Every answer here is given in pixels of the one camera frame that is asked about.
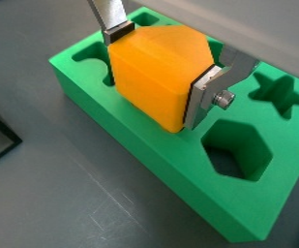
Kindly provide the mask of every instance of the orange block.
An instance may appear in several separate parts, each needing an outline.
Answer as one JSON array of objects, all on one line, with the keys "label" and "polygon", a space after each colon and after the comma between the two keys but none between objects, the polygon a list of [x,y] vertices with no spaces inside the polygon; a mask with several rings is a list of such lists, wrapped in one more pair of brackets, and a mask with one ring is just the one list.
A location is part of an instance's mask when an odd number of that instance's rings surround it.
[{"label": "orange block", "polygon": [[214,64],[206,36],[187,26],[140,27],[108,54],[118,92],[178,133],[192,81]]}]

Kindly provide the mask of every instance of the screw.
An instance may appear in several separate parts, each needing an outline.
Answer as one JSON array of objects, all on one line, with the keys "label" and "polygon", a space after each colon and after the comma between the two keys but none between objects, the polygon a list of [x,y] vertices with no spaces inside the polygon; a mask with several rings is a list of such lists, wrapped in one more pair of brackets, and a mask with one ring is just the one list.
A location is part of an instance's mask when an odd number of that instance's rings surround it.
[{"label": "screw", "polygon": [[235,100],[235,94],[228,90],[223,90],[220,93],[215,95],[212,104],[216,105],[223,110],[226,110],[232,104],[234,100]]}]

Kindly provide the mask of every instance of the green foam block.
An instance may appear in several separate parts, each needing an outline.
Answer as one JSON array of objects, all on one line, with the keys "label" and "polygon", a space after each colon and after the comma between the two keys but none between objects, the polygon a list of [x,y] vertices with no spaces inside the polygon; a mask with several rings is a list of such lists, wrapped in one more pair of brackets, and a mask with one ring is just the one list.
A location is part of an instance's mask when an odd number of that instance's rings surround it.
[{"label": "green foam block", "polygon": [[[179,24],[146,8],[130,19]],[[208,42],[218,60],[222,44]],[[170,134],[115,91],[100,32],[50,62],[66,95],[226,239],[264,240],[299,177],[299,78],[262,63],[231,88],[230,109]]]}]

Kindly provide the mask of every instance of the star-shaped hole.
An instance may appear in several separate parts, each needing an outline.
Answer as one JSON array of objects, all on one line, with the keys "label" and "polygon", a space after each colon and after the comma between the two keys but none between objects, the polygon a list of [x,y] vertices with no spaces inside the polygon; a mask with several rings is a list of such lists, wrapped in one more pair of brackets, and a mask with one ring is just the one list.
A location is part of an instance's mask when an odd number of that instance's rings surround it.
[{"label": "star-shaped hole", "polygon": [[254,74],[260,88],[250,92],[252,100],[271,102],[284,119],[291,119],[292,106],[299,106],[299,94],[294,91],[294,78],[283,76],[276,80],[270,79],[263,74]]}]

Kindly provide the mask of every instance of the gray table surface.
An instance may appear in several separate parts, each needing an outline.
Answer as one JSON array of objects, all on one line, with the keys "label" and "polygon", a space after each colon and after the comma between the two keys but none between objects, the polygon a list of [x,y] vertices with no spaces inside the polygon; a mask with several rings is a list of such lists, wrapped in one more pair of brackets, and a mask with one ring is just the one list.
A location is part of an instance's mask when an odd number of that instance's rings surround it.
[{"label": "gray table surface", "polygon": [[86,0],[0,0],[0,115],[23,139],[0,247],[298,247],[299,184],[268,241],[230,244],[64,96],[48,58],[98,29]]}]

